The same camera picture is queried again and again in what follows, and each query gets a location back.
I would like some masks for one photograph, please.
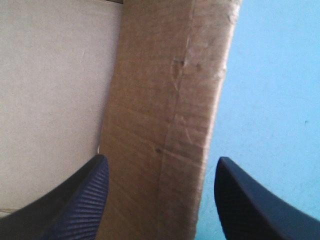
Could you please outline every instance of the cardboard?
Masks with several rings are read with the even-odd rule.
[[[0,1],[0,217],[97,153],[122,6]]]
[[[110,192],[97,239],[194,238],[240,4],[124,1],[99,148]]]

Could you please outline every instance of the dark spot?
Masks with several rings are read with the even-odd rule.
[[[200,63],[197,63],[197,64],[196,64],[196,71],[197,71],[197,72],[200,72],[201,69],[202,69],[201,64],[200,64]]]
[[[156,148],[156,149],[155,149],[155,152],[156,152],[157,154],[162,154],[162,150],[161,150],[160,148]]]

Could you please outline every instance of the blue painted wall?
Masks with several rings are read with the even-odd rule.
[[[197,240],[224,240],[215,168],[228,156],[320,220],[320,1],[243,0],[204,182]]]

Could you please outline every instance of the brown cardboard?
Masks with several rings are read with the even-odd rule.
[[[100,240],[190,240],[240,0],[127,0],[100,153]]]

